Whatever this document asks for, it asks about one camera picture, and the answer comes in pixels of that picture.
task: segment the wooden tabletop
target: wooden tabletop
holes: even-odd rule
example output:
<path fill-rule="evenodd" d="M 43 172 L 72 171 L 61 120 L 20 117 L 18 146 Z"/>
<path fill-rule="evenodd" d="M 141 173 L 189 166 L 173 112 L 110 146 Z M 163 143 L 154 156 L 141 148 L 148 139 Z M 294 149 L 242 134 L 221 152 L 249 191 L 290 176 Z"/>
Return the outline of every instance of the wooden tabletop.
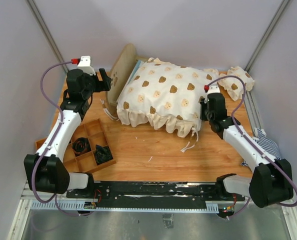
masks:
<path fill-rule="evenodd" d="M 58 104 L 62 102 L 65 89 L 66 84 Z M 240 100 L 234 102 L 222 87 L 221 92 L 226 99 L 227 112 L 231 114 Z M 149 123 L 137 127 L 122 125 L 120 121 L 109 119 L 103 111 L 100 99 L 105 100 L 105 93 L 94 93 L 93 104 L 83 123 L 101 120 L 117 163 L 93 173 L 96 181 L 214 182 L 217 177 L 230 173 L 252 176 L 248 167 L 241 166 L 241 156 L 212 132 L 208 122 L 204 123 L 199 132 L 199 141 L 195 147 L 183 153 L 180 150 L 187 145 L 190 134 L 186 138 L 180 138 L 176 132 L 167 133 L 165 127 L 154 130 Z M 54 122 L 57 117 L 58 112 L 54 116 Z M 244 105 L 236 112 L 235 117 L 251 134 Z"/>

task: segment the wooden organizer box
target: wooden organizer box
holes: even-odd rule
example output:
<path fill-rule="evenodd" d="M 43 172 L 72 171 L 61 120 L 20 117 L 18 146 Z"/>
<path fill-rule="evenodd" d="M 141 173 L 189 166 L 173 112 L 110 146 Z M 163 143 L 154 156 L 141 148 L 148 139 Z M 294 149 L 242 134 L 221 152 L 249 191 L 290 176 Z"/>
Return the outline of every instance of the wooden organizer box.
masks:
<path fill-rule="evenodd" d="M 91 151 L 76 156 L 73 151 L 72 145 L 78 138 L 87 138 Z M 38 140 L 35 143 L 36 149 L 39 149 L 43 145 L 45 140 L 46 138 Z M 109 160 L 107 162 L 97 164 L 94 156 L 96 145 L 109 147 L 107 137 L 103 131 L 102 124 L 99 119 L 95 119 L 93 121 L 78 126 L 73 133 L 63 157 L 63 164 L 67 171 L 69 173 L 94 173 L 116 163 L 116 160 L 113 158 L 112 160 Z"/>

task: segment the red cable connector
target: red cable connector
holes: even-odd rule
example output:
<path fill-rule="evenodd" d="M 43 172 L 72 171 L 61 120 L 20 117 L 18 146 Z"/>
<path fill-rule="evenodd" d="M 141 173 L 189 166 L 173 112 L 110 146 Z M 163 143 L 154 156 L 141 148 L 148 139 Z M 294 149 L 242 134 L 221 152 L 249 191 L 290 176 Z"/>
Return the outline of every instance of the red cable connector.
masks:
<path fill-rule="evenodd" d="M 72 61 L 72 64 L 79 64 L 80 62 L 80 58 L 72 58 L 71 61 Z"/>
<path fill-rule="evenodd" d="M 204 91 L 205 91 L 206 93 L 209 91 L 209 89 L 210 89 L 210 86 L 208 86 L 208 85 L 204 85 Z"/>

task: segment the white wall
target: white wall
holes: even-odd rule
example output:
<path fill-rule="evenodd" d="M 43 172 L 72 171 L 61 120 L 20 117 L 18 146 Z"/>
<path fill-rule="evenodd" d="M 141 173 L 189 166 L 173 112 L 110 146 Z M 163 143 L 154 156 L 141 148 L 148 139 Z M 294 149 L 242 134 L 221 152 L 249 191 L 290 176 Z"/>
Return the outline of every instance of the white wall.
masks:
<path fill-rule="evenodd" d="M 26 181 L 23 160 L 50 130 L 55 110 L 39 80 L 56 63 L 24 0 L 0 0 L 0 240 L 9 232 Z M 64 73 L 52 71 L 45 90 L 57 100 Z"/>
<path fill-rule="evenodd" d="M 291 163 L 297 185 L 297 1 L 290 4 L 250 73 L 265 131 Z"/>
<path fill-rule="evenodd" d="M 110 68 L 123 46 L 179 65 L 245 67 L 281 0 L 35 0 L 64 59 Z"/>

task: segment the striped fabric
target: striped fabric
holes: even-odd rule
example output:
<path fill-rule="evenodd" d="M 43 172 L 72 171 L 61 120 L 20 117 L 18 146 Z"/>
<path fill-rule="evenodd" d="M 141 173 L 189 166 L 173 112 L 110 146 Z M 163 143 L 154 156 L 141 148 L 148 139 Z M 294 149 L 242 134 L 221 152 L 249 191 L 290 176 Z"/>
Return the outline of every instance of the striped fabric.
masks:
<path fill-rule="evenodd" d="M 261 128 L 254 128 L 254 137 L 253 140 L 260 145 L 265 151 L 269 154 L 272 154 L 276 160 L 281 159 L 281 154 L 279 150 L 279 146 L 272 141 L 271 139 L 267 138 L 267 134 L 264 129 Z M 243 160 L 241 163 L 242 166 L 248 167 L 249 165 Z"/>

